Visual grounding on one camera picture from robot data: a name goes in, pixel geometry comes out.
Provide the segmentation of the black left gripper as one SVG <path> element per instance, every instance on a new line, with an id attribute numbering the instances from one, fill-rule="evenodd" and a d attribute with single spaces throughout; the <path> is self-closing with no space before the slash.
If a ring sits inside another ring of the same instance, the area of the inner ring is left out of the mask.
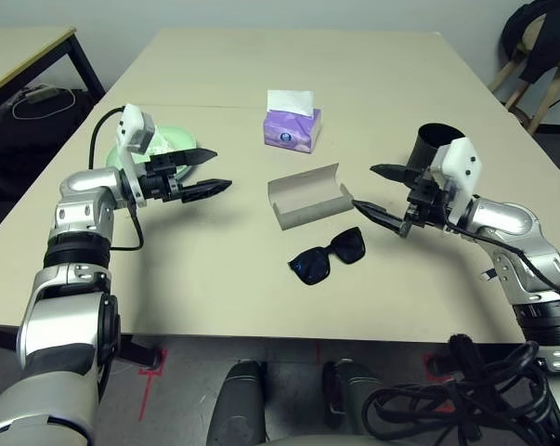
<path id="1" fill-rule="evenodd" d="M 163 202 L 180 199 L 182 203 L 191 203 L 223 192 L 232 185 L 231 180 L 208 179 L 182 188 L 176 179 L 178 166 L 204 164 L 216 156 L 216 151 L 204 148 L 171 151 L 151 156 L 143 164 L 145 173 L 138 177 L 143 196 L 146 199 L 162 200 Z"/>

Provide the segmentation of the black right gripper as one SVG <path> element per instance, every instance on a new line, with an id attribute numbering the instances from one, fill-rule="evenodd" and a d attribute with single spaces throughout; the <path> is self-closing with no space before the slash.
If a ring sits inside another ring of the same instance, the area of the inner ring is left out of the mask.
<path id="1" fill-rule="evenodd" d="M 405 219 L 389 214 L 382 206 L 353 200 L 353 206 L 368 220 L 401 238 L 406 238 L 411 225 L 445 228 L 448 194 L 434 181 L 427 169 L 421 170 L 402 164 L 376 164 L 371 171 L 388 180 L 405 184 L 409 189 L 409 206 Z"/>

